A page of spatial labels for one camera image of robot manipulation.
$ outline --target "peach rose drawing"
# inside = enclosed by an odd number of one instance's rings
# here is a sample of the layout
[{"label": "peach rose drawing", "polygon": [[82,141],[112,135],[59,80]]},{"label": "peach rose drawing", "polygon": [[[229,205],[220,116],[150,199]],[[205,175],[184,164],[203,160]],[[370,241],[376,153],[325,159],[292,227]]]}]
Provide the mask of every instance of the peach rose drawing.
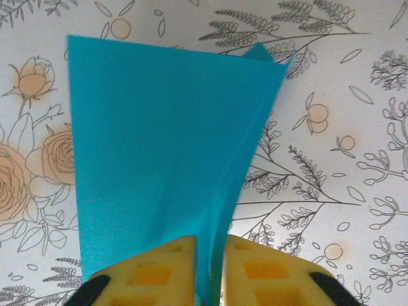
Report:
[{"label": "peach rose drawing", "polygon": [[43,147],[32,151],[26,161],[28,169],[36,175],[30,190],[39,197],[61,193],[75,184],[72,130],[55,133],[48,128],[48,131],[50,136]]},{"label": "peach rose drawing", "polygon": [[0,144],[0,241],[13,236],[16,222],[23,219],[37,222],[38,209],[29,191],[30,171],[24,158],[11,147]]},{"label": "peach rose drawing", "polygon": [[27,102],[31,107],[32,100],[39,100],[39,97],[53,90],[54,69],[51,63],[39,56],[30,58],[19,71],[14,65],[9,64],[17,73],[17,85],[13,89],[3,94],[9,96],[17,94],[22,97],[23,102],[18,113],[18,117],[23,116],[23,110]]}]

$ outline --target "blue paper triangle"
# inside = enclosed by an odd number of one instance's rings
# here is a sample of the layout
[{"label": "blue paper triangle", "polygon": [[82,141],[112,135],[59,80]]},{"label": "blue paper triangle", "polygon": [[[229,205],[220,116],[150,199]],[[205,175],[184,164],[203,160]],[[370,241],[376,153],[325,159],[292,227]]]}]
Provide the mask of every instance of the blue paper triangle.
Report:
[{"label": "blue paper triangle", "polygon": [[196,290],[217,300],[240,187],[287,66],[70,36],[83,276],[198,236]]}]

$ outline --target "floral wallpaper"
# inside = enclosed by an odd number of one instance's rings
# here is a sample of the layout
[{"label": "floral wallpaper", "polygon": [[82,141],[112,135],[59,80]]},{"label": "floral wallpaper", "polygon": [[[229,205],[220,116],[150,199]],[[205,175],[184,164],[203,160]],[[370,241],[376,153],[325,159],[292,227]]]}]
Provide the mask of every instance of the floral wallpaper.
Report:
[{"label": "floral wallpaper", "polygon": [[82,283],[67,34],[292,57],[230,232],[322,265],[362,305],[405,305],[407,7],[0,0],[0,306],[61,306]]}]

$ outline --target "black rubber tip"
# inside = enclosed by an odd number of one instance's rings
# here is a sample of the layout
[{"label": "black rubber tip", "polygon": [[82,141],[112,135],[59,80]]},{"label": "black rubber tip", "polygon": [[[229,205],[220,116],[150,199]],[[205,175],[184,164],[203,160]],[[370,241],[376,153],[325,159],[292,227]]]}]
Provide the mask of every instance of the black rubber tip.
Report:
[{"label": "black rubber tip", "polygon": [[91,306],[109,283],[110,277],[100,275],[83,283],[64,306]]},{"label": "black rubber tip", "polygon": [[309,274],[336,306],[361,306],[336,279],[320,272]]}]

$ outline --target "line-drawn flower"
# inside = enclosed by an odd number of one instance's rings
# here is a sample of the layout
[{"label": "line-drawn flower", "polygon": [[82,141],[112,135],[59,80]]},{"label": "line-drawn flower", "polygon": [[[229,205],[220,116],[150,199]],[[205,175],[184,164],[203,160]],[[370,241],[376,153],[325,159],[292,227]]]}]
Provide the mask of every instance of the line-drawn flower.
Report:
[{"label": "line-drawn flower", "polygon": [[307,113],[296,122],[296,124],[292,127],[292,131],[300,127],[305,121],[311,135],[313,135],[313,133],[322,133],[326,131],[329,125],[327,120],[329,116],[329,109],[327,106],[322,104],[312,105],[313,96],[314,92],[309,94],[307,97],[305,102],[305,109]]},{"label": "line-drawn flower", "polygon": [[0,241],[13,236],[14,223],[23,219],[37,221],[37,206],[28,189],[30,179],[24,158],[0,144],[0,226],[10,224],[9,233],[3,232]]},{"label": "line-drawn flower", "polygon": [[356,146],[356,140],[350,136],[347,135],[340,139],[340,137],[336,138],[336,145],[337,148],[331,149],[330,151],[340,151],[344,155],[351,157],[351,158],[356,158],[354,155],[352,155],[349,151],[352,150]]},{"label": "line-drawn flower", "polygon": [[[102,29],[101,39],[105,39],[109,32],[118,40],[125,40],[132,30],[131,24],[123,16],[132,8],[135,0],[127,4],[112,21],[108,21]],[[95,1],[96,8],[106,17],[113,18],[112,12],[102,3]]]},{"label": "line-drawn flower", "polygon": [[27,102],[31,107],[33,99],[38,100],[40,96],[53,90],[54,69],[48,60],[39,56],[30,58],[20,71],[12,64],[9,66],[17,73],[18,84],[3,96],[17,94],[22,97],[23,102],[18,113],[18,117],[21,118]]},{"label": "line-drawn flower", "polygon": [[[317,242],[312,243],[313,247],[320,250],[320,245]],[[324,248],[323,255],[320,255],[313,259],[313,263],[319,263],[322,259],[326,259],[326,263],[332,268],[337,268],[337,265],[333,262],[340,259],[343,256],[343,248],[339,244],[329,244]]]},{"label": "line-drawn flower", "polygon": [[30,189],[37,196],[44,195],[42,189],[55,194],[65,185],[75,184],[72,130],[68,128],[55,133],[48,127],[48,131],[50,136],[43,147],[32,151],[26,162],[28,169],[36,175]]}]

